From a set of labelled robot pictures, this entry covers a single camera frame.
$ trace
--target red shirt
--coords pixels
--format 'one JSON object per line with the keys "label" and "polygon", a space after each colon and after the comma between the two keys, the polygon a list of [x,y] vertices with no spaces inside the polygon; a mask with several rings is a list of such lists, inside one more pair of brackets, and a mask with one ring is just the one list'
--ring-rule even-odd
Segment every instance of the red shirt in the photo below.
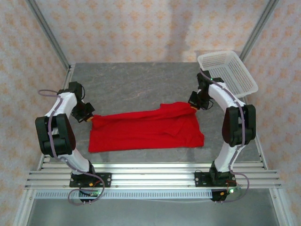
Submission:
{"label": "red shirt", "polygon": [[89,152],[204,146],[195,113],[190,104],[176,102],[154,111],[95,115]]}

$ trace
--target floor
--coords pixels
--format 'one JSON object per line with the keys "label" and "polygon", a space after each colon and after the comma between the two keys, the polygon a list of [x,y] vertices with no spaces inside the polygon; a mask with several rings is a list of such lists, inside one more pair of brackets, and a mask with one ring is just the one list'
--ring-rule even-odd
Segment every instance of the floor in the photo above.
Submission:
{"label": "floor", "polygon": [[268,189],[249,190],[241,200],[214,204],[162,200],[99,200],[80,207],[67,200],[35,200],[28,226],[277,226]]}
{"label": "floor", "polygon": [[[85,102],[94,114],[108,115],[158,109],[160,103],[187,102],[197,90],[198,63],[97,63],[76,64],[72,81],[86,90]],[[205,145],[200,148],[172,148],[89,153],[91,123],[70,117],[77,149],[91,162],[212,162],[219,154],[224,113],[217,103],[197,112]],[[247,145],[237,161],[259,161],[256,144]]]}

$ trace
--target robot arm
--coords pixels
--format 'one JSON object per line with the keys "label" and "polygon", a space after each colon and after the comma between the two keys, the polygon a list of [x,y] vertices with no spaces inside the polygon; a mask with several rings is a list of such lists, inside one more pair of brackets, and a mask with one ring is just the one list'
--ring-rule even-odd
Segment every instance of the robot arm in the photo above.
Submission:
{"label": "robot arm", "polygon": [[256,110],[253,105],[246,105],[228,90],[221,78],[211,78],[209,71],[202,71],[197,75],[198,92],[192,92],[189,103],[196,109],[207,110],[210,99],[214,99],[225,113],[222,145],[219,156],[213,161],[209,173],[199,174],[199,186],[225,186],[227,181],[233,181],[235,176],[231,173],[238,154],[256,136]]}
{"label": "robot arm", "polygon": [[[85,104],[82,101],[82,85],[78,82],[70,82],[67,89],[62,89],[57,94],[58,98],[52,109],[35,121],[41,151],[43,154],[54,157],[48,135],[48,121],[51,113],[55,111],[51,129],[57,157],[79,171],[95,174],[91,162],[77,150],[75,136],[68,120],[71,114],[78,122],[89,121],[93,117],[94,108],[90,103]],[[94,183],[95,178],[83,175],[77,170],[72,170],[71,178],[73,181],[79,182],[79,186],[84,187]]]}

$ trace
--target patterned wallpaper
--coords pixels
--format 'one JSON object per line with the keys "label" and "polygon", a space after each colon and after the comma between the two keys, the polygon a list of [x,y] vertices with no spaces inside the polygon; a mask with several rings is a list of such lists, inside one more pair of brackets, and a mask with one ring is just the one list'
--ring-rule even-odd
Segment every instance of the patterned wallpaper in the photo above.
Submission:
{"label": "patterned wallpaper", "polygon": [[0,1],[0,225],[10,226],[40,147],[34,126],[54,100],[65,70],[24,0]]}
{"label": "patterned wallpaper", "polygon": [[268,0],[37,0],[69,63],[240,52]]}
{"label": "patterned wallpaper", "polygon": [[245,62],[258,84],[249,96],[271,169],[279,169],[301,225],[301,4],[281,0]]}

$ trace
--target white plastic basket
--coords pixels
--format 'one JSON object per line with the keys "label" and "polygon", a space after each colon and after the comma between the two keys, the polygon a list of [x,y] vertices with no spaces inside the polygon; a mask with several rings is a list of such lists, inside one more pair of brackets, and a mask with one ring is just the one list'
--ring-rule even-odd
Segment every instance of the white plastic basket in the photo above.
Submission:
{"label": "white plastic basket", "polygon": [[198,57],[203,71],[209,71],[212,78],[222,78],[228,89],[241,98],[258,90],[258,86],[244,63],[233,51],[207,53]]}

